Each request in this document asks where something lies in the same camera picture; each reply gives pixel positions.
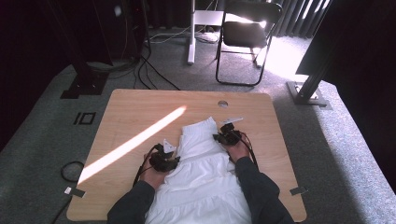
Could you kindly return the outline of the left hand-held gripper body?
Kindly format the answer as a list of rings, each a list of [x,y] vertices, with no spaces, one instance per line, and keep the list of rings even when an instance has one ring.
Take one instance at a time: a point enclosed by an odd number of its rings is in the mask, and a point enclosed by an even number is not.
[[[153,148],[156,152],[150,155],[150,165],[158,172],[171,171],[170,166],[174,162],[174,147],[164,142],[164,145],[158,143]]]

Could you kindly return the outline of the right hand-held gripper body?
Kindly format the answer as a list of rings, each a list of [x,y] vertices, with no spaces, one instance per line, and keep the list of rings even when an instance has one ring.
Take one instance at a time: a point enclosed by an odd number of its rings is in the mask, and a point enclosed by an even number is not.
[[[221,137],[219,140],[224,141],[224,145],[234,146],[242,138],[240,131],[237,131],[233,126],[233,119],[227,119],[223,122],[223,126],[220,128]]]

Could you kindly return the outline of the white skirt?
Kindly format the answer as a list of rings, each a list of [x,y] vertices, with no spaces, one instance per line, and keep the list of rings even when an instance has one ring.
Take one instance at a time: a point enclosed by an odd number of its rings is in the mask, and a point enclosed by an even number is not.
[[[145,224],[251,224],[248,203],[225,149],[206,119],[182,128],[180,161],[155,193]]]

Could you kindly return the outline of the person's left hand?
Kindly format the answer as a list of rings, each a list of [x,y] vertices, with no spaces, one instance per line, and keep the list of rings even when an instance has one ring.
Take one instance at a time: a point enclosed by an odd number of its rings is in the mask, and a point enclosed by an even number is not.
[[[155,190],[164,182],[165,177],[168,173],[158,172],[149,164],[150,155],[144,155],[143,169],[140,174],[140,180],[147,182]]]

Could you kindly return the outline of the person's right hand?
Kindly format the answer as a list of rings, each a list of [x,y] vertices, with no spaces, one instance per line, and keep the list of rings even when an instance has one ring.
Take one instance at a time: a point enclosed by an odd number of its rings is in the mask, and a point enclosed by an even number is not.
[[[225,146],[232,162],[237,163],[239,159],[249,157],[249,147],[246,142],[240,140],[234,146]]]

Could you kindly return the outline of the black stand with grey base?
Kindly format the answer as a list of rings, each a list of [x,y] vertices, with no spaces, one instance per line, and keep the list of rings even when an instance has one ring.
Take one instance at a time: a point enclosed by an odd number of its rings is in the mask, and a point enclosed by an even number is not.
[[[308,75],[305,82],[288,81],[287,86],[293,102],[296,105],[317,105],[319,107],[326,107],[327,101],[323,98],[318,84],[323,79],[325,71],[328,67],[329,54],[322,52],[315,40],[313,40],[301,63],[297,72],[302,72]]]

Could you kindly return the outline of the white desk leg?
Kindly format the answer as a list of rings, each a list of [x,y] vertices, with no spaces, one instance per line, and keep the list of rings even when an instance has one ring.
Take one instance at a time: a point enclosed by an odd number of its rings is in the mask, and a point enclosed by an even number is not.
[[[197,10],[195,8],[195,0],[191,0],[191,33],[190,43],[188,50],[187,64],[193,65],[195,62],[195,26],[196,25],[209,25],[209,26],[221,26],[222,11],[216,10]]]

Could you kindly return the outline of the black folding chair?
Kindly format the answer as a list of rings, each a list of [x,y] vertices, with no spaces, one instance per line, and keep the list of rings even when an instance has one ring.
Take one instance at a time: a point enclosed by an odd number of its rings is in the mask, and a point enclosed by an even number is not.
[[[215,79],[218,83],[245,87],[254,87],[261,83],[274,30],[282,14],[283,7],[274,2],[234,0],[225,7],[215,58]],[[252,61],[256,65],[258,65],[257,59],[261,51],[266,49],[258,79],[253,83],[221,80],[219,73],[221,54],[230,53],[229,50],[224,50],[223,46],[249,49],[248,55],[253,57]]]

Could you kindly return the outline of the black metal stand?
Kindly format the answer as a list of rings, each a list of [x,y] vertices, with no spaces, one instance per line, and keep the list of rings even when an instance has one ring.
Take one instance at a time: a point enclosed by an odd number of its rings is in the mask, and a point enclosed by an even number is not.
[[[61,98],[77,99],[80,95],[101,95],[108,73],[94,72],[89,67],[58,0],[43,0],[43,8],[46,10],[49,23],[58,41],[77,73],[70,87],[62,93]]]

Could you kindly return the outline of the black monitor panel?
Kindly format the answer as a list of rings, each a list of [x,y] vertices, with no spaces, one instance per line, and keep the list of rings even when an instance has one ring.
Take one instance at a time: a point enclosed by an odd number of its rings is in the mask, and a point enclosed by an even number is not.
[[[298,72],[334,84],[396,72],[396,0],[332,0]]]

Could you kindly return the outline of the dark curtain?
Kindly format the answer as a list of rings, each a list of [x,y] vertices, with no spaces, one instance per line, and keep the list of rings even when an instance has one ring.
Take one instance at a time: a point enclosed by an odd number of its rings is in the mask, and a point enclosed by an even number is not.
[[[332,0],[270,0],[282,6],[275,36],[312,38]]]

